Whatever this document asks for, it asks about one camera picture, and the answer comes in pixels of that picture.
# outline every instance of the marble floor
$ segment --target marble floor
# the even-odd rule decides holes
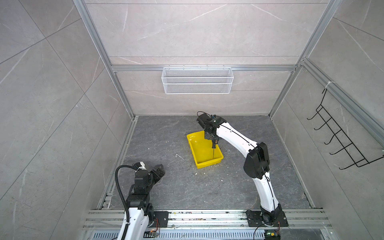
[[[283,209],[310,208],[298,177],[268,116],[222,116],[246,137],[265,142],[270,155],[270,178]],[[140,116],[124,164],[143,161],[163,164],[165,176],[152,188],[156,209],[258,209],[256,187],[244,170],[244,157],[225,140],[218,145],[221,163],[197,169],[187,134],[201,131],[196,116]],[[121,169],[124,196],[134,183],[134,172]],[[123,209],[117,190],[111,209]]]

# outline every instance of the white zip tie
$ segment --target white zip tie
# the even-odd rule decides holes
[[[328,81],[327,85],[325,85],[325,88],[327,88],[330,83],[336,83],[336,82]]]

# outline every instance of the wire rack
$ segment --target wire rack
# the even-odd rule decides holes
[[[325,142],[324,142],[324,144],[326,144],[326,145],[330,144],[331,141],[333,140],[333,138],[336,138],[337,141],[341,144],[342,149],[340,149],[340,150],[338,150],[337,152],[334,152],[334,153],[329,153],[330,155],[335,155],[335,154],[341,152],[342,150],[345,150],[345,152],[348,154],[348,156],[349,156],[349,157],[351,158],[351,160],[353,161],[353,164],[351,164],[351,165],[349,165],[349,166],[347,166],[347,167],[344,167],[344,168],[340,168],[340,167],[339,167],[339,169],[344,170],[344,169],[347,169],[347,168],[349,168],[349,167],[352,167],[353,165],[356,165],[357,167],[362,167],[362,166],[365,166],[365,165],[367,165],[367,164],[370,164],[370,163],[372,163],[372,162],[374,162],[374,161],[377,161],[377,160],[379,160],[379,159],[384,158],[384,155],[383,155],[382,157],[379,157],[379,158],[377,158],[377,159],[375,159],[375,160],[372,160],[372,161],[369,161],[369,160],[366,159],[366,157],[360,152],[360,150],[356,147],[356,145],[355,145],[355,144],[353,143],[353,141],[349,138],[349,136],[344,132],[344,130],[340,127],[340,125],[335,121],[335,119],[334,119],[334,118],[329,114],[329,112],[324,108],[324,106],[323,106],[322,104],[323,104],[323,100],[324,100],[325,94],[327,93],[327,89],[324,89],[322,93],[323,93],[324,95],[323,95],[323,98],[321,99],[321,103],[320,103],[320,105],[316,108],[316,114],[313,115],[313,117],[311,117],[311,118],[307,118],[307,119],[308,119],[308,120],[312,120],[316,115],[319,115],[319,116],[321,117],[321,119],[324,121],[324,124],[321,125],[321,126],[320,126],[319,128],[317,128],[317,129],[314,128],[314,130],[319,130],[319,129],[321,129],[323,126],[326,125],[326,126],[331,130],[331,132],[333,133],[333,135],[332,135],[331,139],[329,140],[329,142],[328,142],[328,143],[325,143]],[[321,113],[320,113],[321,110],[324,110],[324,111],[328,114],[328,116],[329,116],[329,119],[328,119],[328,120],[325,120],[324,116],[321,115]],[[334,122],[334,123],[336,124],[336,126],[337,126],[337,129],[336,129],[336,130],[332,129],[332,128],[329,126],[329,124],[330,124],[331,122]],[[340,141],[340,139],[339,139],[339,137],[341,136],[342,133],[347,137],[347,139],[348,139],[348,141],[349,141],[346,145],[343,145],[343,143],[342,143],[342,142]],[[358,153],[361,155],[361,159],[360,159],[360,160],[355,160],[355,159],[351,156],[351,154],[349,153],[349,151],[347,150],[348,147],[355,148],[355,149],[358,151]]]
[[[161,76],[166,94],[215,94],[231,91],[230,67],[167,67]]]

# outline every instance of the yellow plastic bin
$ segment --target yellow plastic bin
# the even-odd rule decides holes
[[[204,131],[188,134],[187,138],[198,169],[220,163],[224,158],[218,145],[214,151],[212,140],[204,138]]]

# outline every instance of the black bracket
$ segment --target black bracket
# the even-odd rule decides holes
[[[168,226],[168,215],[169,215],[169,212],[166,212],[166,211],[158,211],[158,212],[155,211],[154,219],[157,218],[159,220],[159,226],[160,227],[167,227]]]
[[[278,227],[279,226],[278,222],[280,222],[280,227],[288,227],[288,221],[287,221],[287,218],[285,217],[285,213],[284,212],[281,212],[281,213],[282,214],[279,214],[279,216],[276,218],[275,224],[272,225],[273,227]],[[245,214],[247,215],[247,221],[248,221],[249,227],[258,227],[264,223],[264,219],[261,211],[247,210]]]

